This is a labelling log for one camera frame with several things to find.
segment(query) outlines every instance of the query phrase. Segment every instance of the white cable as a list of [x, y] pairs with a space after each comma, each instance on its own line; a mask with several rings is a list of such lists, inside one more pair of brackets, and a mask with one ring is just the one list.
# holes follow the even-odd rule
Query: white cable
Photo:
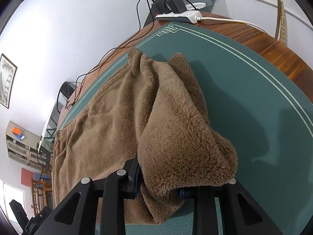
[[245, 23], [250, 26], [254, 26], [255, 28], [260, 29], [262, 32], [267, 33], [264, 29], [262, 29], [260, 26], [250, 23], [247, 21], [242, 21], [242, 20], [236, 20], [236, 19], [228, 19], [228, 18], [217, 18], [217, 17], [196, 17], [197, 21], [201, 21], [203, 19], [211, 19], [211, 20], [218, 20], [218, 21], [228, 21], [228, 22], [236, 22], [236, 23]]

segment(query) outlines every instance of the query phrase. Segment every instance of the wooden table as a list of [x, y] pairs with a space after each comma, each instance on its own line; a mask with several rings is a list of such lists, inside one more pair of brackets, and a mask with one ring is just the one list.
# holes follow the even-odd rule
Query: wooden table
[[[203, 16], [206, 17], [225, 18], [212, 13], [201, 13]], [[156, 21], [154, 23], [153, 30], [150, 33], [154, 32], [165, 23], [167, 22]], [[290, 80], [292, 80], [313, 103], [313, 71], [298, 55], [296, 55], [287, 46], [275, 40], [268, 34], [265, 34], [260, 30], [243, 23], [203, 20], [196, 25], [223, 34], [224, 36], [227, 36], [260, 54], [270, 63], [275, 65], [275, 67], [283, 72]], [[143, 36], [151, 29], [151, 26], [152, 24], [144, 27], [137, 36]], [[134, 46], [136, 43], [140, 42], [141, 39], [142, 38], [131, 42], [131, 44], [127, 45], [127, 47], [123, 49], [117, 50], [99, 70], [96, 70], [95, 72], [89, 74], [83, 82], [80, 96], [82, 96], [82, 94], [86, 91], [86, 89], [88, 89], [90, 84], [92, 84], [92, 82], [96, 78], [98, 78], [102, 74], [102, 72], [105, 71], [121, 54]], [[73, 102], [74, 94], [70, 97], [69, 103]], [[64, 120], [70, 109], [71, 107], [69, 107], [68, 109], [63, 108], [60, 115], [59, 124]]]

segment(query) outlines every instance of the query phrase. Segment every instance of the power cord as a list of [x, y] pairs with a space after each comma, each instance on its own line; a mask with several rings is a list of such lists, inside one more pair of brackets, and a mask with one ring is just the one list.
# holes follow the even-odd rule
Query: power cord
[[[39, 161], [38, 151], [36, 151], [36, 154], [37, 154], [37, 161], [38, 161], [38, 163], [43, 167], [44, 165]], [[42, 156], [41, 156], [41, 150], [40, 150], [40, 149], [39, 149], [39, 154], [40, 154], [41, 159], [43, 160], [43, 158], [42, 158]]]
[[268, 34], [260, 26], [254, 24], [254, 23], [251, 23], [251, 22], [243, 21], [243, 20], [236, 20], [236, 19], [229, 19], [229, 18], [216, 18], [216, 17], [196, 17], [197, 21], [201, 21], [201, 20], [204, 20], [204, 19], [211, 19], [211, 20], [217, 20], [217, 21], [227, 21], [227, 22], [234, 22], [234, 23], [245, 23], [247, 25], [254, 26], [255, 28], [258, 28], [259, 30], [261, 30], [262, 32]]
[[[131, 42], [133, 42], [133, 41], [136, 41], [136, 40], [138, 40], [138, 39], [144, 37], [145, 35], [147, 35], [149, 32], [151, 32], [151, 30], [152, 30], [153, 27], [154, 27], [154, 21], [155, 21], [155, 19], [154, 19], [154, 16], [153, 16], [153, 14], [152, 14], [151, 7], [150, 7], [150, 5], [149, 5], [149, 2], [148, 2], [148, 0], [147, 0], [147, 4], [148, 4], [148, 7], [149, 7], [149, 11], [150, 11], [150, 14], [151, 14], [151, 16], [152, 16], [152, 18], [153, 18], [152, 27], [151, 27], [151, 29], [150, 29], [147, 33], [145, 33], [144, 35], [142, 35], [142, 36], [140, 36], [140, 37], [138, 37], [138, 38], [136, 38], [136, 39], [134, 39], [134, 40], [131, 40], [131, 39], [134, 38], [134, 37], [140, 32], [140, 30], [141, 30], [141, 22], [140, 22], [139, 12], [138, 12], [138, 5], [139, 5], [139, 2], [140, 2], [140, 1], [141, 1], [141, 0], [138, 1], [137, 6], [136, 6], [137, 17], [138, 17], [138, 22], [139, 22], [139, 30], [138, 30], [138, 32], [137, 32], [135, 35], [133, 35], [129, 40], [126, 40], [126, 41], [124, 41], [123, 43], [121, 43], [118, 47], [110, 49], [107, 53], [105, 53], [105, 55], [101, 58], [101, 60], [99, 61], [99, 63], [98, 63], [95, 67], [93, 67], [88, 73], [82, 74], [82, 75], [80, 75], [80, 76], [77, 78], [76, 83], [75, 83], [76, 88], [75, 88], [74, 101], [73, 101], [72, 103], [70, 103], [70, 104], [67, 103], [66, 106], [65, 106], [65, 108], [68, 108], [68, 107], [70, 107], [70, 106], [73, 106], [73, 105], [78, 101], [79, 95], [80, 95], [80, 93], [81, 93], [81, 91], [82, 91], [82, 87], [83, 87], [84, 80], [86, 79], [87, 75], [89, 75], [90, 73], [95, 72], [96, 70], [99, 70], [99, 69], [108, 61], [108, 59], [109, 59], [118, 49], [129, 48], [129, 47], [127, 46], [129, 43], [131, 43]], [[101, 63], [102, 59], [103, 59], [110, 51], [112, 51], [112, 50], [114, 50], [114, 52], [113, 52], [112, 54], [110, 54], [104, 62]], [[83, 80], [82, 80], [82, 82], [81, 82], [81, 84], [80, 84], [80, 89], [79, 89], [79, 92], [78, 92], [78, 94], [77, 94], [77, 81], [78, 81], [78, 79], [79, 79], [80, 77], [82, 77], [82, 76], [84, 76], [84, 78], [83, 78]]]
[[50, 147], [50, 145], [48, 144], [48, 141], [46, 142], [46, 145], [47, 145], [51, 150], [53, 150], [53, 148]]

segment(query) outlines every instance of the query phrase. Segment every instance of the metal bolt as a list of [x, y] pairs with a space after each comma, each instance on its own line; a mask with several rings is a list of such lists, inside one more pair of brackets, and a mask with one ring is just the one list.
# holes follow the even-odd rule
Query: metal bolt
[[124, 176], [126, 174], [126, 170], [124, 169], [119, 169], [117, 172], [116, 172], [119, 176]]
[[81, 183], [83, 183], [83, 184], [86, 184], [86, 183], [89, 183], [89, 182], [90, 182], [90, 178], [85, 177], [85, 178], [81, 179]]
[[235, 184], [237, 181], [236, 181], [236, 179], [235, 178], [232, 178], [232, 180], [230, 180], [228, 183], [229, 184]]

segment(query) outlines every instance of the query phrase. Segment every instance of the orange box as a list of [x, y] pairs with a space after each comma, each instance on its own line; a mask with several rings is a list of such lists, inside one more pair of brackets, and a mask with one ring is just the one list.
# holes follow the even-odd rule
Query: orange box
[[13, 127], [13, 129], [12, 129], [12, 133], [14, 133], [14, 134], [16, 134], [16, 135], [20, 135], [21, 134], [21, 129], [18, 129], [18, 128], [16, 128], [16, 127]]

